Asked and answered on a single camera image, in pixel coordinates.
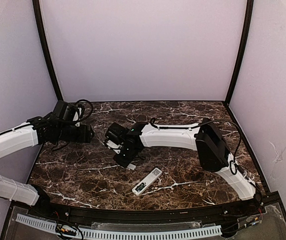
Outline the white battery cover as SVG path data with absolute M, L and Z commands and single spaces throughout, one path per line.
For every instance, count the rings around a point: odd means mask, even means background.
M 130 169 L 130 170 L 135 170 L 135 169 L 136 169 L 136 166 L 130 163 L 130 164 L 127 166 L 127 168 Z

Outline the white remote control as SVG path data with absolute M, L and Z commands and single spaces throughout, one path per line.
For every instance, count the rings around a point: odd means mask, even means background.
M 162 175 L 162 171 L 159 168 L 154 168 L 148 175 L 146 175 L 143 180 L 141 180 L 133 189 L 132 192 L 136 195 L 139 196 L 141 194 L 143 194 L 143 192 L 151 185 L 153 184 L 161 175 Z M 141 183 L 145 183 L 146 187 L 141 191 L 141 192 L 137 192 L 135 190 L 135 188 L 137 186 L 139 186 Z

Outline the green AAA battery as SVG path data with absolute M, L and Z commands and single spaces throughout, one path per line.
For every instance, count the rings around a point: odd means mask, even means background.
M 135 188 L 135 190 L 139 193 L 146 187 L 146 184 L 142 182 L 139 186 Z

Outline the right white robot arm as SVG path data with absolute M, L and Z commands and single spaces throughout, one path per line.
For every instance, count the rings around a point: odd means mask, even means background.
M 113 123 L 105 133 L 104 145 L 113 150 L 113 159 L 128 167 L 144 148 L 170 147 L 196 151 L 203 170 L 222 177 L 242 201 L 262 201 L 259 186 L 248 177 L 216 127 L 216 120 L 203 118 L 201 123 L 187 125 L 158 125 L 137 122 L 131 128 Z

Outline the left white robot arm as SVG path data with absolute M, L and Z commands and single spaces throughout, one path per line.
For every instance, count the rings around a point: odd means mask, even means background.
M 0 159 L 17 151 L 44 143 L 89 143 L 94 131 L 89 125 L 31 119 L 0 133 Z M 0 198 L 29 206 L 48 202 L 48 195 L 38 186 L 24 184 L 0 175 Z

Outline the black front rail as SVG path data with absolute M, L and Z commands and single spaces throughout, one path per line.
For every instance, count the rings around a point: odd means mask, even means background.
M 206 207 L 176 210 L 106 210 L 67 206 L 49 203 L 47 208 L 31 207 L 30 213 L 68 221 L 79 225 L 94 222 L 111 224 L 169 224 L 201 221 L 204 224 L 229 223 L 238 218 L 257 213 L 256 208 L 245 201 L 219 204 Z

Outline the left black frame post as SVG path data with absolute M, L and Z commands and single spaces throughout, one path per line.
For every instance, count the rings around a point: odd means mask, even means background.
M 43 57 L 44 57 L 47 71 L 50 77 L 51 85 L 54 90 L 56 99 L 58 101 L 62 101 L 63 95 L 59 87 L 59 83 L 57 80 L 57 76 L 56 76 L 54 65 L 53 65 L 52 58 L 51 58 L 50 49 L 49 49 L 47 38 L 46 38 L 45 27 L 44 27 L 42 13 L 41 13 L 40 1 L 32 0 L 32 6 L 33 6 L 33 11 L 34 11 L 34 17 L 35 17 L 36 27 L 38 31 L 38 36 L 39 36 L 39 40 L 40 40 L 40 44 L 41 44 L 41 48 L 43 52 Z

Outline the black frame post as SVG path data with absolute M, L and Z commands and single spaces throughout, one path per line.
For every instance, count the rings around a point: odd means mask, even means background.
M 247 45 L 247 40 L 248 40 L 248 35 L 250 31 L 250 25 L 251 25 L 251 19 L 252 19 L 252 14 L 253 14 L 253 7 L 254 7 L 254 0 L 247 0 L 246 4 L 246 11 L 245 11 L 245 17 L 244 17 L 244 24 L 242 28 L 242 34 L 241 34 L 241 39 L 240 39 L 240 44 L 239 44 L 239 49 L 235 61 L 235 66 L 233 70 L 233 74 L 231 77 L 230 85 L 227 91 L 227 95 L 225 98 L 225 103 L 226 105 L 230 105 L 233 93 L 237 84 L 238 76 L 241 70 L 242 66 L 242 61 L 243 57 L 245 54 L 245 49 Z
M 34 17 L 35 17 L 36 27 L 38 31 L 38 36 L 39 36 L 39 40 L 40 40 L 40 44 L 41 44 L 41 48 L 43 52 L 43 57 L 44 57 L 47 71 L 50 77 L 51 85 L 54 90 L 56 99 L 58 101 L 62 101 L 63 95 L 59 87 L 59 83 L 57 80 L 57 76 L 56 76 L 54 65 L 53 65 L 52 58 L 51 58 L 50 49 L 49 49 L 47 38 L 46 38 L 45 27 L 44 27 L 42 13 L 41 13 L 40 1 L 32 0 L 32 6 L 33 6 L 33 11 L 34 11 Z

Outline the right black frame post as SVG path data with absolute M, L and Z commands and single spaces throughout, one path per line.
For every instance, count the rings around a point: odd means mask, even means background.
M 239 49 L 235 61 L 235 66 L 233 70 L 233 74 L 231 77 L 230 85 L 227 91 L 227 95 L 225 98 L 225 103 L 226 105 L 230 105 L 233 93 L 237 84 L 238 76 L 241 70 L 242 66 L 242 61 L 243 57 L 245 54 L 245 49 L 247 45 L 247 40 L 248 40 L 248 35 L 250 31 L 250 25 L 251 25 L 251 19 L 252 19 L 252 14 L 253 14 L 253 7 L 254 7 L 254 0 L 247 0 L 246 4 L 246 11 L 245 11 L 245 17 L 244 17 L 244 24 L 242 28 L 242 34 L 241 34 L 241 39 L 240 39 L 240 44 L 239 44 Z

